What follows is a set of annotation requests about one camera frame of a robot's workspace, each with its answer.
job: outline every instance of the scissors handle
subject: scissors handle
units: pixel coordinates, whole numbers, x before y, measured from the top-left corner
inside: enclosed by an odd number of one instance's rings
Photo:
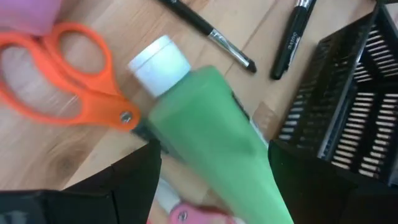
[[[64,119],[42,114],[20,102],[4,80],[0,79],[0,98],[18,112],[40,122],[61,125],[100,124],[129,131],[138,124],[140,113],[137,107],[120,94],[82,88],[65,78],[66,72],[62,71],[63,67],[61,68],[59,63],[55,63],[52,56],[31,36],[17,32],[0,33],[0,53],[8,45],[19,45],[26,48],[39,71],[55,86],[76,94],[82,105],[81,113],[75,118]],[[113,80],[108,74],[103,76],[107,77],[104,78],[105,85]]]
[[[61,36],[67,32],[81,33],[97,44],[104,55],[105,65],[102,71],[96,73],[82,72],[75,69],[65,60],[59,49],[59,43]],[[63,22],[56,24],[53,31],[43,38],[43,44],[54,62],[74,80],[79,81],[87,88],[94,91],[100,91],[110,95],[121,95],[114,79],[112,53],[106,45],[105,40],[95,31],[82,24]]]

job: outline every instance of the black marker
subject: black marker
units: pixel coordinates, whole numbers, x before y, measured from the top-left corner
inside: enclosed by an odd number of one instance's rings
[[[244,55],[237,47],[235,47],[229,40],[227,40],[218,30],[210,25],[204,18],[199,16],[196,12],[190,9],[186,4],[179,0],[159,0],[169,7],[182,19],[186,20],[194,28],[199,30],[202,34],[208,36],[211,40],[216,42],[227,52],[229,52],[240,64],[252,73],[257,72],[256,64]]]
[[[289,69],[316,1],[298,0],[296,7],[290,15],[274,65],[272,66],[272,79],[279,80]]]

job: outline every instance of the wood grain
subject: wood grain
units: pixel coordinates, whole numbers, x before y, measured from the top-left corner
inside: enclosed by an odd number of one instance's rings
[[[190,204],[229,211],[229,207],[200,176],[173,157],[162,156],[160,175]]]
[[[251,4],[240,0],[186,2],[235,45],[243,47],[274,0],[252,0]],[[67,0],[59,20],[81,22],[104,37],[113,53],[115,76],[123,93],[138,104],[144,114],[154,100],[142,90],[126,65],[158,37],[171,36],[194,68],[213,64],[225,73],[233,63],[229,56],[156,0]],[[103,66],[100,52],[86,38],[68,37],[61,48],[78,68],[99,70]],[[16,96],[36,110],[54,116],[78,113],[78,99],[48,83],[34,69],[25,50],[13,47],[2,51],[1,70]],[[73,181],[71,177],[81,165],[90,168],[84,161],[87,158],[92,161],[93,156],[89,155],[93,149],[112,147],[108,150],[114,152],[110,154],[115,157],[126,155],[127,148],[134,150],[134,142],[121,140],[129,138],[128,133],[117,134],[109,142],[109,134],[116,131],[95,126],[36,123],[5,104],[0,104],[0,119],[0,189],[62,189],[69,180]]]
[[[250,76],[206,38],[177,19],[155,0],[67,0],[60,21],[78,21],[99,32],[113,52],[116,79],[123,93],[147,113],[154,100],[141,88],[126,65],[161,35],[177,43],[194,68],[216,65],[225,74],[249,114],[268,108],[283,118],[317,42],[368,13],[369,0],[318,0],[294,64],[281,81],[268,79],[274,55],[294,0],[186,1],[259,69]],[[98,49],[82,37],[62,43],[65,56],[82,69],[103,65]],[[35,109],[72,116],[79,104],[58,91],[33,69],[29,55],[7,49],[1,55],[5,80],[17,96]],[[143,144],[129,133],[95,126],[60,127],[31,121],[0,104],[0,189],[62,189],[94,174]]]

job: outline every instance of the white object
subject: white object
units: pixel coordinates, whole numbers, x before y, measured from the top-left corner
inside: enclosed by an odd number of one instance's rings
[[[157,184],[155,198],[168,214],[181,203],[176,191],[162,178],[159,179]]]
[[[164,35],[132,59],[129,69],[156,98],[177,84],[191,70],[191,65],[175,43]]]

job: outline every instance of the squeeze bottle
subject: squeeze bottle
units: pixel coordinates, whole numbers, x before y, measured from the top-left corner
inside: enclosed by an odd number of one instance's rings
[[[213,66],[191,71],[177,46],[157,39],[129,63],[157,98],[148,125],[248,224],[293,223],[274,181],[267,145]]]

